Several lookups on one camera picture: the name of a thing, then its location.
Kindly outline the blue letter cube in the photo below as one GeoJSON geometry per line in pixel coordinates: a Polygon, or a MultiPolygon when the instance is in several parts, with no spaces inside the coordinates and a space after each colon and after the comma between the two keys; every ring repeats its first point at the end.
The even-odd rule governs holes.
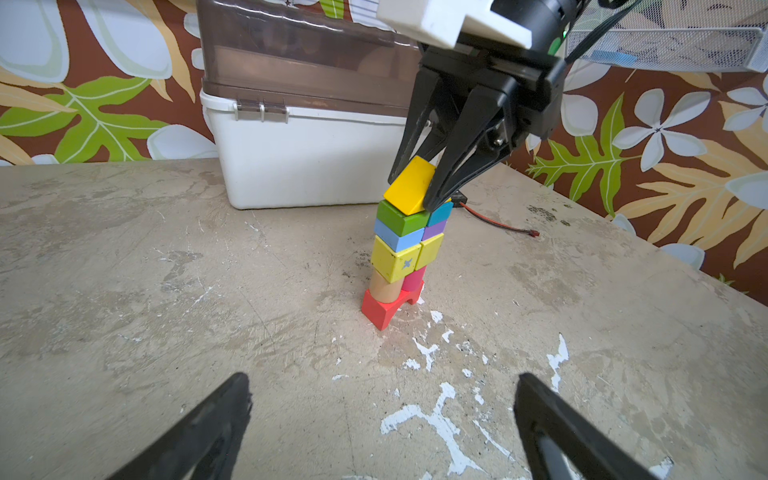
{"type": "Polygon", "coordinates": [[[425,220],[387,223],[377,219],[374,232],[392,251],[400,252],[419,244],[425,227],[425,220]]]}

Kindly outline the teal wood cube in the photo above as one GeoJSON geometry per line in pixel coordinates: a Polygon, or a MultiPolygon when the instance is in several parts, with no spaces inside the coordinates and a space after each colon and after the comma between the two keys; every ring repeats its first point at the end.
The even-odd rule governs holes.
{"type": "Polygon", "coordinates": [[[434,225],[447,221],[451,215],[452,209],[453,209],[453,203],[451,201],[446,201],[445,203],[440,205],[435,211],[433,211],[430,214],[427,226],[432,227],[434,225]]]}

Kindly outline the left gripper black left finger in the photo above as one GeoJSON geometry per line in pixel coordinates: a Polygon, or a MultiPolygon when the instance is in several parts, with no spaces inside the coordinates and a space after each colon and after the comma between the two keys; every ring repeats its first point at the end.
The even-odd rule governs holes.
{"type": "Polygon", "coordinates": [[[249,378],[236,372],[112,479],[230,479],[251,418],[249,378]]]}

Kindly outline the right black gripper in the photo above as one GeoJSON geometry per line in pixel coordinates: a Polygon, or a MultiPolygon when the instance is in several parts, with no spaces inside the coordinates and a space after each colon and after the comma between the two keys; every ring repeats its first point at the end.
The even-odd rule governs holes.
{"type": "Polygon", "coordinates": [[[405,130],[388,183],[419,156],[442,158],[423,199],[429,212],[507,158],[527,135],[560,123],[567,63],[462,34],[454,50],[423,44],[405,130]]]}

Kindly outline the green wood cube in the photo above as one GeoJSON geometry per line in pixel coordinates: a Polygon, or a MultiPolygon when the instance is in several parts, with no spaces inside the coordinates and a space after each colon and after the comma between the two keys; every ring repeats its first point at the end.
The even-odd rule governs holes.
{"type": "Polygon", "coordinates": [[[425,228],[429,217],[430,213],[427,211],[406,215],[387,200],[378,204],[377,219],[399,237],[425,228]]]}

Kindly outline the tan wood cylinder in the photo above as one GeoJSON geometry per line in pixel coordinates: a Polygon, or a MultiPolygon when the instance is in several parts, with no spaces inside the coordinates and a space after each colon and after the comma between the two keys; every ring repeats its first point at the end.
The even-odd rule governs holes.
{"type": "Polygon", "coordinates": [[[373,270],[368,291],[374,300],[382,304],[389,304],[398,299],[403,283],[403,278],[389,282],[377,270],[373,270]]]}

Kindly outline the yellow-green small cube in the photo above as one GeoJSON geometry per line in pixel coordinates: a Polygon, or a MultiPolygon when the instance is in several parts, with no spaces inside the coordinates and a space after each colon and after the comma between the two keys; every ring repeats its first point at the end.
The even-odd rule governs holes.
{"type": "Polygon", "coordinates": [[[416,270],[421,270],[432,263],[438,256],[444,235],[439,234],[421,242],[421,250],[416,263],[416,270]]]}

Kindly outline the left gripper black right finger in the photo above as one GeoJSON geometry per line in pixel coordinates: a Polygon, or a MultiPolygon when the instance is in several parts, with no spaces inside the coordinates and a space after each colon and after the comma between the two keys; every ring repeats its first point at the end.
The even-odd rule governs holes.
{"type": "Polygon", "coordinates": [[[586,479],[654,478],[532,373],[519,376],[513,412],[534,479],[569,479],[569,463],[586,479]]]}

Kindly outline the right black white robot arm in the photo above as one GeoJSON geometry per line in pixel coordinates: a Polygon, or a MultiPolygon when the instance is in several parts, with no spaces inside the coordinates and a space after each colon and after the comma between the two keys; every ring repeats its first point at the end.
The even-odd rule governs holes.
{"type": "Polygon", "coordinates": [[[380,22],[422,57],[389,182],[439,160],[421,202],[432,212],[557,127],[567,63],[557,51],[584,1],[381,1],[380,22]]]}

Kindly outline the red wood block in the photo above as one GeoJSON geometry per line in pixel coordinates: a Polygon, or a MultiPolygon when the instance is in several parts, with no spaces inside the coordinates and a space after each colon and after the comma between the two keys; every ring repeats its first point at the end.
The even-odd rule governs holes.
{"type": "Polygon", "coordinates": [[[375,300],[370,291],[366,290],[361,312],[378,330],[383,331],[389,326],[395,313],[404,303],[415,304],[418,301],[424,285],[425,282],[422,281],[413,291],[401,290],[397,299],[390,303],[382,303],[375,300]]]}

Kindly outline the yellow wood block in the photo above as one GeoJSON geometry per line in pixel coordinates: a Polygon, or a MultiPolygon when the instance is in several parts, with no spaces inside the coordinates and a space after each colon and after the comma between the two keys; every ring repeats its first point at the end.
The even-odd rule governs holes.
{"type": "Polygon", "coordinates": [[[406,216],[424,211],[423,201],[436,167],[423,158],[414,157],[391,183],[383,198],[406,216]]]}

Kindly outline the purple wood cube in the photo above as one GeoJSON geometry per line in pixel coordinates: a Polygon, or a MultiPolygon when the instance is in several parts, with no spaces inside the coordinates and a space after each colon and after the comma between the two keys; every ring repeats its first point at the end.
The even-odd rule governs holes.
{"type": "Polygon", "coordinates": [[[439,223],[435,223],[433,225],[428,225],[424,229],[422,240],[426,241],[430,238],[443,234],[446,228],[446,224],[447,224],[447,221],[442,221],[439,223]]]}

